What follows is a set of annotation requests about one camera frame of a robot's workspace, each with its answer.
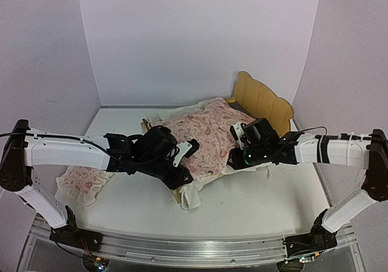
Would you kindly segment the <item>wooden pet bed frame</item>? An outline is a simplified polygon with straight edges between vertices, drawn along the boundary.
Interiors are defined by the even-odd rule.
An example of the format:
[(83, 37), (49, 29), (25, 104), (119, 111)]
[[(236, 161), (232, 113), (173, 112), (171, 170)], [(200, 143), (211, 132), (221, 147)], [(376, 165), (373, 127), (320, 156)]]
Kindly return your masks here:
[(266, 118), (279, 136), (290, 131), (290, 121), (294, 112), (289, 102), (277, 96), (262, 82), (252, 79), (245, 71), (238, 73), (238, 81), (231, 98), (225, 99), (228, 104), (237, 102), (244, 110), (243, 113), (255, 119)]

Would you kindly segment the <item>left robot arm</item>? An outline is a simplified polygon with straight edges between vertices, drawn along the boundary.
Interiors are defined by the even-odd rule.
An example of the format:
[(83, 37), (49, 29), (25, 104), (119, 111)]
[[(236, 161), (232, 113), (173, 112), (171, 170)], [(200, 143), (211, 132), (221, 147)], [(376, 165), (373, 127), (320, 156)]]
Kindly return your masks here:
[(163, 126), (152, 127), (145, 134), (107, 133), (93, 140), (34, 130), (27, 120), (21, 119), (12, 132), (3, 136), (7, 142), (1, 156), (1, 187), (17, 194), (43, 216), (69, 246), (77, 245), (82, 238), (75, 214), (32, 176), (35, 166), (89, 167), (128, 175), (140, 172), (175, 190), (192, 182), (181, 160), (191, 157), (199, 148), (195, 139), (178, 142)]

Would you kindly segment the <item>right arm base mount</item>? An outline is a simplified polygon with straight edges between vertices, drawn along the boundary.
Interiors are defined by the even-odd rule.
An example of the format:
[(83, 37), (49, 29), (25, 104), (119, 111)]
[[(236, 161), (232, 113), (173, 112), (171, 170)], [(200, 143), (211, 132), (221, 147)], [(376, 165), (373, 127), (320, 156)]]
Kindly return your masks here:
[(310, 255), (337, 246), (336, 234), (306, 233), (286, 237), (283, 241), (288, 258)]

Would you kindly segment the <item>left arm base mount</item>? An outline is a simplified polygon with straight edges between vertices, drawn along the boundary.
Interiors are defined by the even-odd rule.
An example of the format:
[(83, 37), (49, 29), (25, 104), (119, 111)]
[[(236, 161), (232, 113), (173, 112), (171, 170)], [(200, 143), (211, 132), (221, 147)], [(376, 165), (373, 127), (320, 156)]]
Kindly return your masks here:
[(102, 238), (102, 233), (80, 228), (61, 227), (50, 232), (50, 240), (58, 244), (94, 253), (100, 251)]

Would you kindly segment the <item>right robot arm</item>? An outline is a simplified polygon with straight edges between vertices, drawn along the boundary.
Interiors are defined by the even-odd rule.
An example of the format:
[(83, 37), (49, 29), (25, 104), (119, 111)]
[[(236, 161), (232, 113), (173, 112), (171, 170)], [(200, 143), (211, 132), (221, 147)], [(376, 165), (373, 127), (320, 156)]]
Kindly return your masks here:
[(310, 129), (289, 131), (279, 137), (267, 119), (249, 124), (238, 122), (230, 127), (238, 147), (229, 154), (234, 170), (263, 164), (334, 164), (365, 170), (359, 191), (325, 211), (319, 227), (308, 232), (305, 244), (319, 249), (345, 223), (376, 202), (387, 200), (387, 138), (380, 129), (372, 134), (342, 133), (329, 136), (313, 134)]

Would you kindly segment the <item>pink unicorn print blanket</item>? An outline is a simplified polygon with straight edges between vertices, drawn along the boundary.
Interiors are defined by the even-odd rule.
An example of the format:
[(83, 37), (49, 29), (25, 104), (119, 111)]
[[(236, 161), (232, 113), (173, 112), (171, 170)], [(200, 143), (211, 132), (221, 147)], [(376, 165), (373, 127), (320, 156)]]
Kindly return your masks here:
[(181, 161), (192, 175), (193, 182), (173, 191), (183, 209), (192, 210), (201, 205), (199, 191), (205, 185), (224, 175), (237, 173), (227, 165), (227, 161), (230, 151), (236, 147), (230, 127), (238, 122), (248, 124), (253, 122), (253, 118), (231, 108), (223, 98), (162, 111), (145, 120), (146, 128), (167, 127), (179, 143), (191, 139), (199, 143), (199, 150)]

